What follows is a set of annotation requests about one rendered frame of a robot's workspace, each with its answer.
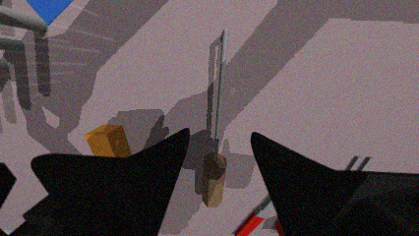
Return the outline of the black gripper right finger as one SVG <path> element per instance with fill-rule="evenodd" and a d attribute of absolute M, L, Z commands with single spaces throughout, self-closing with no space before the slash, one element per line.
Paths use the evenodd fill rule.
<path fill-rule="evenodd" d="M 330 236 L 364 197 L 419 199 L 419 173 L 335 170 L 258 132 L 251 146 L 285 236 Z"/>

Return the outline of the blue flat strip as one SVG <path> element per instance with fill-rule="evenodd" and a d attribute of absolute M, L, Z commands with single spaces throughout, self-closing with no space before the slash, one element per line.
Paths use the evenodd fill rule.
<path fill-rule="evenodd" d="M 47 25 L 73 1 L 73 0 L 27 0 L 36 13 L 42 17 Z"/>

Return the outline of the orange rectangular bar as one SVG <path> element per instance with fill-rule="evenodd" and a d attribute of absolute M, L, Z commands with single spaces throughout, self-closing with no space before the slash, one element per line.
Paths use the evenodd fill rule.
<path fill-rule="evenodd" d="M 84 136 L 93 156 L 125 158 L 131 155 L 122 125 L 102 125 Z"/>

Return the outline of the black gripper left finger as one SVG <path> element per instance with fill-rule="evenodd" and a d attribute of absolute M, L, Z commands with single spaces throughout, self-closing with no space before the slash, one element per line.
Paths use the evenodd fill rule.
<path fill-rule="evenodd" d="M 185 128 L 128 157 L 46 153 L 30 163 L 44 190 L 116 195 L 135 236 L 158 236 L 190 140 Z"/>

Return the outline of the screwdriver with wooden handle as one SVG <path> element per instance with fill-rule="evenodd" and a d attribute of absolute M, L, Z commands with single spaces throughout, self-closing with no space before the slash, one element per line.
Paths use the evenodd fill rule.
<path fill-rule="evenodd" d="M 229 32 L 228 28 L 224 28 L 221 35 L 222 44 L 221 44 L 218 98 L 217 98 L 217 110 L 216 110 L 214 151 L 204 157 L 202 201 L 207 207 L 211 207 L 211 208 L 217 208 L 222 202 L 226 166 L 227 166 L 226 158 L 217 152 L 218 152 L 228 32 Z"/>

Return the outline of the red block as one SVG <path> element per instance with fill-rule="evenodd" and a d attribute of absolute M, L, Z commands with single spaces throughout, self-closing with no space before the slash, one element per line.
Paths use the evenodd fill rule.
<path fill-rule="evenodd" d="M 274 226 L 275 226 L 275 229 L 277 231 L 278 236 L 285 236 L 278 218 L 277 218 Z"/>

